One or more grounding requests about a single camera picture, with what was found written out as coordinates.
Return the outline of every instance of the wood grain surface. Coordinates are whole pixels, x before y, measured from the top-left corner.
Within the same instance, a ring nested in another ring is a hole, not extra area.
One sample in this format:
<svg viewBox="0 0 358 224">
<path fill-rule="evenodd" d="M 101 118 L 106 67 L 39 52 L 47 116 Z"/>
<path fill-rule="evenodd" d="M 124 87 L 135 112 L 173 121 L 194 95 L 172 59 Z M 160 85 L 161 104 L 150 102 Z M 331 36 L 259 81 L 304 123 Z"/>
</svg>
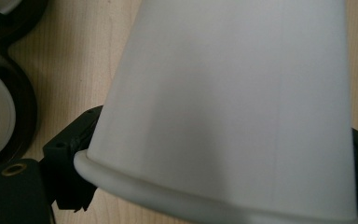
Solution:
<svg viewBox="0 0 358 224">
<path fill-rule="evenodd" d="M 25 158 L 85 110 L 102 105 L 141 0 L 50 0 L 41 22 L 10 48 L 31 80 L 39 124 Z M 353 127 L 358 129 L 358 0 L 348 0 Z M 97 190 L 87 212 L 61 211 L 57 223 L 184 224 Z"/>
</svg>

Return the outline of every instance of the wooden table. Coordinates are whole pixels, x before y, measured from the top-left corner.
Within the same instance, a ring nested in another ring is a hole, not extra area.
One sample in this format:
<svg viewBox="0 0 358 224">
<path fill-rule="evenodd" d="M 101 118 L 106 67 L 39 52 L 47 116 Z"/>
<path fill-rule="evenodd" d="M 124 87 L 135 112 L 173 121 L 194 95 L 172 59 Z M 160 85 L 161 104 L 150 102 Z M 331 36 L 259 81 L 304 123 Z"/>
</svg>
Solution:
<svg viewBox="0 0 358 224">
<path fill-rule="evenodd" d="M 42 21 L 10 55 L 34 85 L 39 124 L 25 158 L 85 110 L 102 105 L 141 0 L 50 0 Z M 348 0 L 353 127 L 358 129 L 358 1 Z M 186 223 L 97 190 L 87 212 L 61 211 L 57 223 Z"/>
</svg>

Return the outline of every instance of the black bracket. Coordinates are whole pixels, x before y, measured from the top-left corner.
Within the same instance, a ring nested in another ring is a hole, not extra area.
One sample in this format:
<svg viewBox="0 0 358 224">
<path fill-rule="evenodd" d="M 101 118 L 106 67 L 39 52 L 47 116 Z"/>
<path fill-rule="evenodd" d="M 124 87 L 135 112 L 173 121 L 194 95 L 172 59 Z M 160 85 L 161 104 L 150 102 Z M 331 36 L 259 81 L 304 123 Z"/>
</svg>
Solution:
<svg viewBox="0 0 358 224">
<path fill-rule="evenodd" d="M 44 147 L 42 161 L 0 166 L 0 223 L 55 223 L 51 204 L 87 210 L 95 190 L 75 170 L 74 156 L 89 147 L 102 107 L 84 112 Z"/>
</svg>

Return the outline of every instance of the table surface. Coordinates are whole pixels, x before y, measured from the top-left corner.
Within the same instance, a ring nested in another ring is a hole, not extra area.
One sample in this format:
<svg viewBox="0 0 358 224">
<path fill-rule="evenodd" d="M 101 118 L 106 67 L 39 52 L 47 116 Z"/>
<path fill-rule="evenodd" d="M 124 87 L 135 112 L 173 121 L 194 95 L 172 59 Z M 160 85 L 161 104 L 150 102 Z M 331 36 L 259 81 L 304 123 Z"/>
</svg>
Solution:
<svg viewBox="0 0 358 224">
<path fill-rule="evenodd" d="M 41 22 L 10 48 L 31 80 L 39 124 L 24 156 L 40 160 L 42 146 L 78 115 L 102 105 L 142 0 L 50 0 Z M 358 1 L 348 0 L 352 124 L 358 129 Z M 57 223 L 187 223 L 97 190 L 87 212 L 61 211 Z"/>
</svg>

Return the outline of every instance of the screw hole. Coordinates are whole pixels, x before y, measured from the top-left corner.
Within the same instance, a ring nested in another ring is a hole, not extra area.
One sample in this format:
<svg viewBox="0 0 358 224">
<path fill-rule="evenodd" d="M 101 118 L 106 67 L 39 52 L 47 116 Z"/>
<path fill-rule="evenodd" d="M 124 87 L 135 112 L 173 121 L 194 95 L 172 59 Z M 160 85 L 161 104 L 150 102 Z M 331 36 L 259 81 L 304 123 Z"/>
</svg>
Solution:
<svg viewBox="0 0 358 224">
<path fill-rule="evenodd" d="M 26 168 L 27 168 L 27 164 L 16 163 L 7 167 L 4 171 L 2 171 L 2 175 L 4 176 L 17 175 L 21 173 L 23 170 L 25 170 Z"/>
</svg>

